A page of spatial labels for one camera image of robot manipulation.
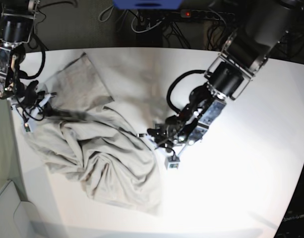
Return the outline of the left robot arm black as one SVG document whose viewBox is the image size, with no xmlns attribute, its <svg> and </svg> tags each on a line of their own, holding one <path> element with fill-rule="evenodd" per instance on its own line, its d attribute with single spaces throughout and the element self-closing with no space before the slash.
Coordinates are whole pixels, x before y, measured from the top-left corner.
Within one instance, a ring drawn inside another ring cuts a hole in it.
<svg viewBox="0 0 304 238">
<path fill-rule="evenodd" d="M 176 146 L 187 147 L 201 140 L 227 99 L 233 99 L 239 87 L 247 86 L 266 64 L 303 9 L 304 0 L 257 0 L 207 70 L 187 71 L 170 85 L 166 101 L 174 115 L 147 130 L 155 147 L 174 153 Z M 205 82 L 191 91 L 188 103 L 179 109 L 172 103 L 172 92 L 195 73 L 202 74 Z"/>
</svg>

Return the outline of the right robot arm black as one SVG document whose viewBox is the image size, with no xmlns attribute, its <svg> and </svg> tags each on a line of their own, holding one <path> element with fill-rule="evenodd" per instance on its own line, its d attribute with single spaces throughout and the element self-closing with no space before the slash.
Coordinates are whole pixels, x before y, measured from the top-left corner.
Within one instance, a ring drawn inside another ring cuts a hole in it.
<svg viewBox="0 0 304 238">
<path fill-rule="evenodd" d="M 0 0 L 0 100 L 9 100 L 24 124 L 42 121 L 52 94 L 37 92 L 46 62 L 46 48 L 34 33 L 38 0 Z M 25 45 L 35 40 L 42 59 L 38 71 L 28 75 L 20 69 L 25 59 Z"/>
</svg>

